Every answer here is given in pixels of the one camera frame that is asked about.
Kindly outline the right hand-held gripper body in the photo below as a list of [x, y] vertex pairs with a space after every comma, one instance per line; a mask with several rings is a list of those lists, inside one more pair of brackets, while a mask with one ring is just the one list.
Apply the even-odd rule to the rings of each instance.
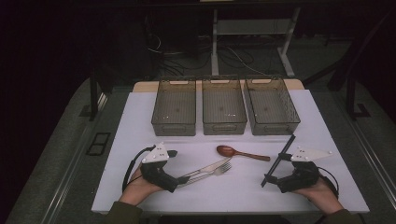
[[330, 157], [332, 152], [298, 147], [291, 155], [294, 167], [291, 175], [279, 178], [276, 184], [282, 193], [314, 185], [319, 178], [319, 170], [314, 161]]

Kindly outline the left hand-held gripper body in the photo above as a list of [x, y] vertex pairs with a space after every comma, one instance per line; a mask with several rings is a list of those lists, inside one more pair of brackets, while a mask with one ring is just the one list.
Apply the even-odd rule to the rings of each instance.
[[174, 192], [178, 186], [178, 181], [163, 169], [170, 159], [167, 151], [164, 143], [154, 146], [150, 153], [143, 158], [140, 170], [143, 178], [149, 183], [169, 192]]

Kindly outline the clear grey plastic bin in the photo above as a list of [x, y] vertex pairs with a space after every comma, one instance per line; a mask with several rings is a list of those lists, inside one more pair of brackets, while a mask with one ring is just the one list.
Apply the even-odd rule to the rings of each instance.
[[205, 135], [243, 134], [248, 122], [238, 76], [213, 76], [202, 80]]
[[301, 122], [281, 78], [246, 76], [244, 95], [253, 135], [293, 134]]
[[151, 124], [157, 136], [195, 136], [196, 80], [163, 77], [159, 81]]

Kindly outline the brown wooden spoon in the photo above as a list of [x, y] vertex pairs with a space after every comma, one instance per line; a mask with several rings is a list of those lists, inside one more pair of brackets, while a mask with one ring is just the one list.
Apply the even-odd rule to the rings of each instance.
[[270, 161], [271, 160], [271, 158], [269, 156], [255, 155], [255, 154], [250, 154], [250, 153], [246, 153], [246, 152], [240, 152], [240, 151], [234, 149], [233, 147], [229, 147], [229, 146], [217, 146], [216, 150], [221, 156], [228, 157], [228, 158], [231, 158], [233, 156], [244, 156], [244, 157], [248, 157], [248, 158], [260, 160], [260, 161]]

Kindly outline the person's left hand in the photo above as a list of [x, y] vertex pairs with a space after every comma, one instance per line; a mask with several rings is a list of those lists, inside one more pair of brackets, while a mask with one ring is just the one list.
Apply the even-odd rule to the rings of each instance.
[[121, 194], [119, 201], [137, 206], [146, 200], [148, 196], [161, 190], [162, 188], [144, 179], [140, 168], [137, 168], [131, 176], [131, 182]]

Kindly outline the person's right hand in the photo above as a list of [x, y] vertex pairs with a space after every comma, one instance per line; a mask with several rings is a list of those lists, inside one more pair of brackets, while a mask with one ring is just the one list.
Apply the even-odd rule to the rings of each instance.
[[319, 178], [315, 185], [305, 189], [297, 189], [294, 193], [305, 196], [308, 201], [326, 216], [344, 209], [322, 178]]

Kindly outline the white table mat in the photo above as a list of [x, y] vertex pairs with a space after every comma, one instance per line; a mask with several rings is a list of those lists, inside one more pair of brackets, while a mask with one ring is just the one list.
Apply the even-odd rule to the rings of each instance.
[[[216, 147], [227, 145], [240, 152], [268, 155], [276, 158], [286, 149], [293, 153], [298, 147], [331, 151], [330, 157], [317, 160], [327, 175], [339, 183], [339, 199], [353, 213], [365, 213], [364, 201], [351, 173], [347, 169], [328, 128], [318, 111], [311, 93], [292, 91], [291, 99], [301, 122], [293, 136], [260, 135], [250, 131], [241, 135], [205, 135], [198, 130], [195, 136], [157, 136], [151, 125], [156, 95], [153, 92], [132, 92], [124, 107], [120, 125], [103, 171], [92, 211], [106, 213], [121, 195], [125, 172], [136, 154], [146, 148], [164, 143], [177, 151], [164, 170], [179, 177], [213, 162], [220, 156]], [[293, 193], [282, 193], [273, 184], [263, 184], [272, 164], [237, 156], [230, 161], [232, 168], [223, 175], [210, 176], [178, 188], [174, 192], [161, 191], [142, 202], [147, 215], [187, 214], [295, 214], [314, 210], [307, 199]]]

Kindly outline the silver fork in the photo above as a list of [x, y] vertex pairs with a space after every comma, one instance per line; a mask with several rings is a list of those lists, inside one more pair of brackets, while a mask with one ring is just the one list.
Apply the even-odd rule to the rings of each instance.
[[200, 180], [203, 180], [203, 179], [210, 177], [212, 175], [223, 175], [224, 173], [229, 171], [231, 168], [232, 168], [231, 164], [229, 162], [227, 162], [224, 165], [217, 168], [215, 171], [212, 171], [210, 173], [198, 174], [198, 175], [194, 175], [194, 176], [190, 177], [190, 180], [188, 181], [188, 183], [185, 185], [181, 185], [181, 187], [187, 186], [189, 184], [192, 184], [192, 183], [200, 181]]

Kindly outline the black metal stand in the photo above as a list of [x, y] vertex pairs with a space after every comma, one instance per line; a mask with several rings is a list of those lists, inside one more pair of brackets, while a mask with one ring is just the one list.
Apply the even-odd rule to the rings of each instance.
[[331, 91], [346, 84], [346, 112], [353, 119], [369, 116], [355, 103], [357, 83], [396, 124], [396, 6], [352, 42], [328, 83]]

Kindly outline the black floor outlet frame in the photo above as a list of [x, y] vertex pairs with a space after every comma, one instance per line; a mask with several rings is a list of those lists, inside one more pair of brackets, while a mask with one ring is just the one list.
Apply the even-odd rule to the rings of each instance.
[[101, 156], [104, 154], [110, 133], [96, 133], [86, 154], [89, 156]]

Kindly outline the metal floor rail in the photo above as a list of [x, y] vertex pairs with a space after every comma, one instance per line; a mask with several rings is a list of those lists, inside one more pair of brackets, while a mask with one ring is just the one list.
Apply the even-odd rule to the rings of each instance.
[[91, 98], [87, 94], [73, 96], [40, 158], [50, 182], [40, 224], [55, 224], [66, 211], [65, 200], [76, 199], [71, 188], [80, 175], [87, 174], [84, 158], [96, 124], [95, 119], [91, 121]]
[[393, 183], [393, 180], [391, 179], [383, 164], [375, 154], [374, 148], [364, 135], [359, 123], [348, 115], [347, 110], [344, 107], [342, 97], [339, 96], [337, 93], [333, 93], [332, 97], [337, 104], [339, 110], [345, 117], [348, 125], [354, 133], [354, 136], [357, 138], [361, 148], [361, 152], [364, 155], [368, 164], [370, 165], [371, 169], [373, 170], [377, 181], [379, 182], [381, 188], [384, 190], [392, 206], [396, 209], [396, 185]]

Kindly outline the white metal desk frame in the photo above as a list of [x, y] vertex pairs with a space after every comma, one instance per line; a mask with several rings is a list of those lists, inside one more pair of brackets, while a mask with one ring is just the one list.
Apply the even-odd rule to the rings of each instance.
[[219, 20], [218, 11], [215, 9], [212, 22], [211, 74], [219, 75], [219, 35], [284, 35], [283, 45], [276, 50], [286, 75], [294, 77], [287, 53], [300, 11], [299, 7], [295, 8], [289, 19]]

